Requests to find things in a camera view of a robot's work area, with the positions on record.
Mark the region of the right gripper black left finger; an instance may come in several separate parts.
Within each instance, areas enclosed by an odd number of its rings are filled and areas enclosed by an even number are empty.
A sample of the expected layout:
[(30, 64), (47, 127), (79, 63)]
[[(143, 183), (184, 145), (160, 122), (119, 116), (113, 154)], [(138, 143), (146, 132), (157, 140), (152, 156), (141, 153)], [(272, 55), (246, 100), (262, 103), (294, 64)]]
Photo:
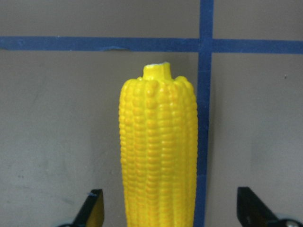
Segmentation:
[(102, 189), (93, 189), (88, 193), (80, 211), (71, 223), (60, 227), (102, 227), (104, 223), (104, 196)]

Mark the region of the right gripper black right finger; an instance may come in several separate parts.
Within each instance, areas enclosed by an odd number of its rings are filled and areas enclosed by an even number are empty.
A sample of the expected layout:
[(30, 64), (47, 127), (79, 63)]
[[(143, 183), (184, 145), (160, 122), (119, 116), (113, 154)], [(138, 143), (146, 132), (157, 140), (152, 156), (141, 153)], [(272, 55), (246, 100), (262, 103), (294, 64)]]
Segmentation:
[(243, 227), (301, 227), (291, 218), (278, 218), (249, 187), (237, 189), (237, 219)]

